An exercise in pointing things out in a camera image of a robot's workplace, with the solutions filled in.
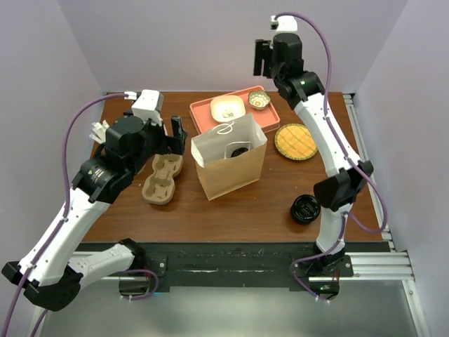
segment red tray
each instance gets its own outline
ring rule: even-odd
[[[279,118],[279,115],[271,102],[263,110],[254,109],[249,105],[248,95],[251,91],[256,90],[264,90],[264,88],[263,86],[254,86],[252,88],[234,91],[233,93],[227,93],[225,95],[239,96],[245,103],[246,113],[253,114],[255,121],[260,125],[265,133],[278,129],[281,119]],[[200,100],[199,102],[195,102],[190,105],[190,116],[192,116],[196,130],[200,135],[220,124],[212,118],[212,114],[210,113],[211,100],[212,98]]]

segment robotic arm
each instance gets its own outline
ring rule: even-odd
[[[315,197],[322,208],[314,250],[317,254],[327,252],[318,261],[323,268],[343,258],[342,216],[347,218],[347,212],[366,183],[349,160],[357,163],[367,176],[373,173],[373,165],[369,161],[362,162],[351,148],[332,110],[328,108],[327,114],[324,113],[324,87],[317,74],[303,68],[302,42],[295,34],[294,17],[281,16],[277,20],[272,17],[272,29],[275,29],[272,41],[256,40],[254,75],[274,80],[281,97],[309,129],[323,159],[328,178],[314,186]],[[347,153],[343,152],[337,137]]]
[[[150,157],[184,153],[187,133],[181,119],[172,117],[173,136],[167,136],[160,115],[162,103],[158,91],[144,90],[125,116],[110,127],[96,127],[98,136],[92,138],[100,145],[72,181],[65,224],[36,265],[31,265],[32,259],[60,222],[64,207],[21,261],[4,266],[2,274],[16,285],[25,270],[32,268],[23,287],[25,297],[33,304],[61,310],[83,287],[115,272],[145,265],[145,251],[130,239],[81,260],[69,259],[92,224],[132,183]]]

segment wooden table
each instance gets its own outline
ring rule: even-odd
[[[268,143],[262,176],[256,183],[208,201],[196,174],[190,154],[190,138],[197,136],[189,114],[189,105],[222,93],[164,93],[163,119],[179,115],[189,133],[184,166],[175,179],[176,191],[165,206],[148,204],[142,198],[142,186],[152,173],[151,159],[133,184],[124,190],[108,211],[92,226],[84,241],[118,241],[130,237],[139,242],[313,242],[319,233],[317,219],[311,225],[298,225],[290,217],[290,206],[301,194],[311,194],[315,183],[326,178],[319,154],[306,161],[283,157],[274,146],[274,134]],[[277,93],[270,93],[281,118],[281,125],[299,123],[294,112]],[[356,148],[354,134],[341,93],[331,93],[330,106],[348,138]],[[102,120],[112,123],[131,106],[121,98],[108,100]],[[378,228],[368,188],[358,196],[353,208],[369,228]],[[347,241],[380,241],[379,234],[368,234],[349,220]]]

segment paper bag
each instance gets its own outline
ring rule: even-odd
[[[249,150],[232,157],[234,150]],[[220,124],[192,138],[196,172],[209,200],[259,180],[267,137],[252,114]]]

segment gray wall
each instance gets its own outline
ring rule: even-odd
[[[0,264],[21,259],[63,203],[62,135],[75,110],[100,94],[56,1],[3,1],[0,10]],[[75,126],[69,167],[88,155],[91,112]],[[0,277],[0,325],[15,286]],[[23,298],[9,336],[25,336]]]
[[[271,38],[269,18],[300,11],[333,52],[334,91],[355,92],[406,0],[58,0],[106,91],[234,90],[272,82],[252,76],[254,40]],[[306,69],[324,78],[317,35],[300,24]]]
[[[446,0],[410,0],[355,96],[433,336],[449,336],[448,13]]]

